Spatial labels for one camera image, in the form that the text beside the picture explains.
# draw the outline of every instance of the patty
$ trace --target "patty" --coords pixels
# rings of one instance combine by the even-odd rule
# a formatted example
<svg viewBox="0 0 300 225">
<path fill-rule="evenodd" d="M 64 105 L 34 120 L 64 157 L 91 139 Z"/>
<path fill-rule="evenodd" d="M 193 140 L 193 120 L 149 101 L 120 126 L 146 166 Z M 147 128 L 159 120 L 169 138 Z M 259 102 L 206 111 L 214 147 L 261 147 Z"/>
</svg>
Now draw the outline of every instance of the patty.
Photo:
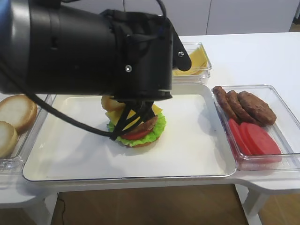
<svg viewBox="0 0 300 225">
<path fill-rule="evenodd" d="M 157 121 L 158 121 L 158 116 L 155 116 L 152 119 L 140 124 L 139 126 L 134 128 L 132 131 L 128 132 L 127 135 L 136 134 L 136 133 L 146 131 L 146 130 L 151 130 L 154 128 Z"/>
<path fill-rule="evenodd" d="M 277 118 L 275 113 L 259 97 L 247 91 L 242 91 L 238 94 L 238 100 L 241 106 L 262 124 L 273 125 L 275 123 Z"/>
<path fill-rule="evenodd" d="M 252 116 L 247 113 L 243 107 L 241 106 L 239 100 L 238 100 L 238 93 L 236 93 L 234 90 L 231 90 L 230 92 L 227 93 L 227 100 L 229 105 L 231 106 L 232 110 L 238 115 L 238 117 L 243 121 L 243 122 L 248 122 L 248 123 L 254 123 L 256 125 L 262 126 L 262 124 L 254 119 Z"/>
<path fill-rule="evenodd" d="M 221 108 L 224 110 L 226 115 L 229 118 L 234 119 L 237 123 L 240 123 L 240 119 L 238 118 L 238 116 L 235 114 L 235 112 L 233 111 L 233 109 L 231 108 L 231 106 L 228 103 L 226 92 L 224 91 L 224 89 L 220 86 L 216 86 L 212 89 L 212 91 L 217 98 L 217 102 L 219 103 Z"/>
</svg>

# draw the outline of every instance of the bun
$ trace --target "bun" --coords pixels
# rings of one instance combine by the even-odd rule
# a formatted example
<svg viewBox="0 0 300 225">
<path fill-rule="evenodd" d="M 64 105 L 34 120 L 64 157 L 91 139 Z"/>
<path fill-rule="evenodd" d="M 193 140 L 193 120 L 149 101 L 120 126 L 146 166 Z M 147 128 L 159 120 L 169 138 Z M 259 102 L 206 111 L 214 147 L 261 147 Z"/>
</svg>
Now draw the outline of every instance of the bun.
<svg viewBox="0 0 300 225">
<path fill-rule="evenodd" d="M 0 121 L 0 158 L 12 153 L 17 145 L 18 134 L 9 123 Z"/>
<path fill-rule="evenodd" d="M 12 125 L 19 135 L 34 123 L 38 108 L 25 95 L 15 95 L 0 102 L 0 121 Z"/>
<path fill-rule="evenodd" d="M 112 96 L 103 95 L 101 98 L 102 108 L 108 112 L 116 111 L 125 107 L 124 103 L 111 99 Z"/>
</svg>

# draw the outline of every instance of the sliced tomato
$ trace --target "sliced tomato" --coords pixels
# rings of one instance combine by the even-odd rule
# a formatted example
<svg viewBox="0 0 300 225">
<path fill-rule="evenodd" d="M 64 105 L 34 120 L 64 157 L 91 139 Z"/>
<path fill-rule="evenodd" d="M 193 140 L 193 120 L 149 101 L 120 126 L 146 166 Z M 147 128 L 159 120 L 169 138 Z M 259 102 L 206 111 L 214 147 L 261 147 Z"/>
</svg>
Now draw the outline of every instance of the sliced tomato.
<svg viewBox="0 0 300 225">
<path fill-rule="evenodd" d="M 234 136 L 235 141 L 237 142 L 238 146 L 240 147 L 241 152 L 244 155 L 251 155 L 250 150 L 248 149 L 247 145 L 244 143 L 240 131 L 239 125 L 233 119 L 229 119 L 229 128 Z"/>
<path fill-rule="evenodd" d="M 153 131 L 153 129 L 144 130 L 144 131 L 140 131 L 140 132 L 133 133 L 133 134 L 125 134 L 125 135 L 122 135 L 121 138 L 124 138 L 127 140 L 138 140 L 138 139 L 145 137 L 147 134 L 151 133 L 152 131 Z"/>
<path fill-rule="evenodd" d="M 254 147 L 257 154 L 260 155 L 274 155 L 281 154 L 276 142 L 269 136 L 269 134 L 255 124 L 247 124 L 247 134 L 251 145 Z"/>
<path fill-rule="evenodd" d="M 255 150 L 253 150 L 253 146 L 251 145 L 248 135 L 247 135 L 247 123 L 241 123 L 240 127 L 239 127 L 239 131 L 240 131 L 240 136 L 243 140 L 243 142 L 245 143 L 245 145 L 247 146 L 250 155 L 255 155 L 257 154 Z"/>
</svg>

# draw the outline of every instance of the top bun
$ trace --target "top bun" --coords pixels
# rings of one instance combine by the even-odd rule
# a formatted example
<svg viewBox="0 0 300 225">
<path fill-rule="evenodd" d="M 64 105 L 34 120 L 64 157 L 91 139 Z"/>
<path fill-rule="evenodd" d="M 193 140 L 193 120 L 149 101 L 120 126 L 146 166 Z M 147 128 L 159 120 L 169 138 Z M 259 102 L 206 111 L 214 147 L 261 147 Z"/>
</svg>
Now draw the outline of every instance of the top bun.
<svg viewBox="0 0 300 225">
<path fill-rule="evenodd" d="M 101 98 L 102 108 L 104 108 L 108 112 L 112 112 L 112 111 L 123 109 L 125 107 L 124 103 L 118 102 L 111 98 L 112 98 L 112 96 L 108 96 L 108 95 L 102 96 L 102 98 Z"/>
<path fill-rule="evenodd" d="M 25 95 L 11 96 L 0 103 L 0 121 L 12 125 L 19 135 L 32 126 L 37 112 L 37 105 Z"/>
</svg>

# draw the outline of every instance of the burger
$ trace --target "burger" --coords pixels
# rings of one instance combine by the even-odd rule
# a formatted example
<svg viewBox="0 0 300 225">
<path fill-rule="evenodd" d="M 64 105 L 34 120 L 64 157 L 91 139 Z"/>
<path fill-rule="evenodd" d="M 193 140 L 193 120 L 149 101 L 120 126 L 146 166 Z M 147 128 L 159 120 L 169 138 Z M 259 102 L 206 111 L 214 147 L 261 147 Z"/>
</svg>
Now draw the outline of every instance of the burger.
<svg viewBox="0 0 300 225">
<path fill-rule="evenodd" d="M 105 114 L 110 120 L 107 124 L 107 128 L 112 132 L 123 113 L 125 104 L 111 99 L 110 96 L 102 96 L 101 104 L 102 107 L 107 110 Z M 152 119 L 142 122 L 132 131 L 117 137 L 117 141 L 128 147 L 144 147 L 156 141 L 165 129 L 166 121 L 161 108 L 153 104 L 152 110 L 155 115 Z M 134 115 L 135 112 L 131 110 L 127 119 Z M 130 128 L 138 120 L 139 118 L 129 123 L 124 130 Z"/>
</svg>

